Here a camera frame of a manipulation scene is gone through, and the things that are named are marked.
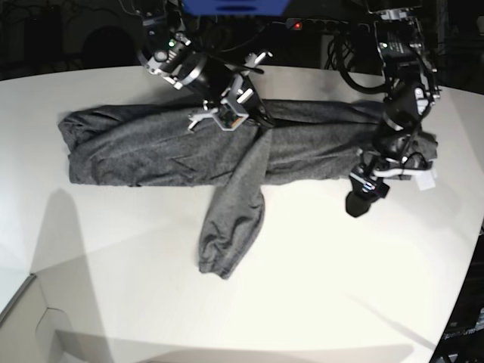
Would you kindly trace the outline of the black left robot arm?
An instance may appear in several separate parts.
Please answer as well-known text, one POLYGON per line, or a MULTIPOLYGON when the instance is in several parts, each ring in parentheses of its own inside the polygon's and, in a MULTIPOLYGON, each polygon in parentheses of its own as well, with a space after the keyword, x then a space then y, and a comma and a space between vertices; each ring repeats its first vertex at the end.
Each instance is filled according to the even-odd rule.
POLYGON ((436 142, 430 149, 420 143, 422 122, 440 97, 436 68, 429 61, 420 21, 415 14, 421 1, 367 1, 373 17, 370 28, 380 57, 383 84, 359 85, 345 64, 345 34, 334 37, 337 69, 353 90, 366 95, 383 94, 383 118, 371 143, 358 151, 359 162, 349 174, 352 191, 346 197, 346 212, 358 218, 371 205, 387 196, 391 178, 431 175, 436 142))

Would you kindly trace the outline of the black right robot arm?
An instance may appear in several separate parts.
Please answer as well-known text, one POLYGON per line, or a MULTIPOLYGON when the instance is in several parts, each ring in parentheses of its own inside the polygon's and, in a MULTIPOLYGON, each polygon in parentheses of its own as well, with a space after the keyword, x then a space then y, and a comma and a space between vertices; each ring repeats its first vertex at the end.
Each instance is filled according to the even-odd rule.
POLYGON ((250 73, 263 73, 259 65, 271 56, 269 51, 250 53, 242 64, 232 62, 197 41, 180 1, 133 1, 132 7, 145 33, 138 53, 141 65, 173 88, 186 88, 203 99, 203 109, 188 116, 189 130, 206 119, 225 132, 247 121, 266 129, 274 126, 249 78, 250 73))

